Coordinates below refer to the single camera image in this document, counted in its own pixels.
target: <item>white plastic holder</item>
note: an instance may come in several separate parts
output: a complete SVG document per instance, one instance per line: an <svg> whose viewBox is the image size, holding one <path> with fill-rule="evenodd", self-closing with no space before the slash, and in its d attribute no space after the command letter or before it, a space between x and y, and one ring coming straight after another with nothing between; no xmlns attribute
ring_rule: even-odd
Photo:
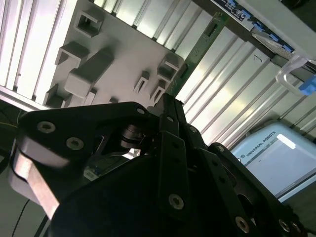
<svg viewBox="0 0 316 237"><path fill-rule="evenodd" d="M295 54L278 72L276 75L276 81L291 91L293 94L302 96L303 93L289 82L289 78L287 76L291 73L291 71L300 68L307 62L308 60L306 58Z"/></svg>

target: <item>yellow cable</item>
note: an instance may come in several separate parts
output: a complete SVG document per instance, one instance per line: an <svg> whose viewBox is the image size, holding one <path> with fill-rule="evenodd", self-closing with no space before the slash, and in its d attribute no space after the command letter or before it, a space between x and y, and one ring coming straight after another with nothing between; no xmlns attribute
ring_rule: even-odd
<svg viewBox="0 0 316 237"><path fill-rule="evenodd" d="M0 122L0 124L18 128L17 126L14 126L14 125L12 125L12 124L10 124L10 123Z"/></svg>

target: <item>screen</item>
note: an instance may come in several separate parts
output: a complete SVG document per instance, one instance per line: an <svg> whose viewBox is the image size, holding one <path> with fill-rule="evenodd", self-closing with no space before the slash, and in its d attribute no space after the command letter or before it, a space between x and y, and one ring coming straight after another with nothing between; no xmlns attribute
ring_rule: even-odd
<svg viewBox="0 0 316 237"><path fill-rule="evenodd" d="M316 173L316 155L279 134L245 166L279 198Z"/></svg>

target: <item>screw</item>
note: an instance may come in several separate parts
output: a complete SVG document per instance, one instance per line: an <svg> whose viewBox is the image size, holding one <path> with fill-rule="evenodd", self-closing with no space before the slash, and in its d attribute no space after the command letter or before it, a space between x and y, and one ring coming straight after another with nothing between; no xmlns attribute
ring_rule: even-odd
<svg viewBox="0 0 316 237"><path fill-rule="evenodd" d="M301 233L301 229L298 227L297 224L295 224L294 222L291 222L292 226L294 227L294 229L298 232L298 233Z"/></svg>
<svg viewBox="0 0 316 237"><path fill-rule="evenodd" d="M56 130L55 125L47 121L39 122L37 128L38 128L38 131L43 132L43 133L51 133Z"/></svg>
<svg viewBox="0 0 316 237"><path fill-rule="evenodd" d="M284 229L284 231L290 232L289 226L282 219L279 219L278 223L280 224L282 229Z"/></svg>
<svg viewBox="0 0 316 237"><path fill-rule="evenodd" d="M223 147L221 147L221 146L217 146L217 148L219 149L220 152L224 152L225 151L225 149Z"/></svg>
<svg viewBox="0 0 316 237"><path fill-rule="evenodd" d="M69 147L71 150L74 150L74 151L81 150L84 146L83 141L77 137L68 138L66 141L66 145L67 147Z"/></svg>
<svg viewBox="0 0 316 237"><path fill-rule="evenodd" d="M142 115L144 115L144 114L145 114L145 111L143 111L143 110L142 110L142 109L140 109L140 108L138 108L138 109L137 109L137 112L138 112L138 113L140 113L140 114L142 114Z"/></svg>
<svg viewBox="0 0 316 237"><path fill-rule="evenodd" d="M173 122L173 118L172 118L172 117L167 116L167 119L168 119L169 121Z"/></svg>
<svg viewBox="0 0 316 237"><path fill-rule="evenodd" d="M194 132L194 133L198 132L197 129L196 129L195 127L193 127L193 126L190 127L190 130L191 130L192 132Z"/></svg>
<svg viewBox="0 0 316 237"><path fill-rule="evenodd" d="M235 222L239 229L241 229L244 233L249 233L249 225L248 223L240 216L235 218Z"/></svg>
<svg viewBox="0 0 316 237"><path fill-rule="evenodd" d="M170 194L169 195L169 204L177 210L181 210L184 207L184 202L179 195Z"/></svg>

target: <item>blue plastic part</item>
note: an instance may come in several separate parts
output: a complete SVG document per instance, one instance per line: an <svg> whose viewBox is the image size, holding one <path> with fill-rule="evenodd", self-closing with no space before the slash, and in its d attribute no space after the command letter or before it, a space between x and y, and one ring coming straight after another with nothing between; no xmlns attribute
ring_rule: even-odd
<svg viewBox="0 0 316 237"><path fill-rule="evenodd" d="M260 32L265 31L265 29L261 26L259 22L254 22L253 27L256 28Z"/></svg>
<svg viewBox="0 0 316 237"><path fill-rule="evenodd" d="M241 10L241 12L245 15L245 18L250 18L251 14L247 12L246 10Z"/></svg>
<svg viewBox="0 0 316 237"><path fill-rule="evenodd" d="M288 52L290 52L290 53L294 51L293 49L289 48L289 47L286 46L286 45L283 45L282 48L284 48L286 51L288 51Z"/></svg>
<svg viewBox="0 0 316 237"><path fill-rule="evenodd" d="M304 95L313 94L316 91L316 75L304 82L299 89Z"/></svg>
<svg viewBox="0 0 316 237"><path fill-rule="evenodd" d="M236 3L235 3L234 0L228 0L228 3L229 3L230 5L232 5L232 6L236 6Z"/></svg>
<svg viewBox="0 0 316 237"><path fill-rule="evenodd" d="M275 36L274 34L270 34L270 37L276 42L278 42L278 40L279 40L279 38L277 36Z"/></svg>

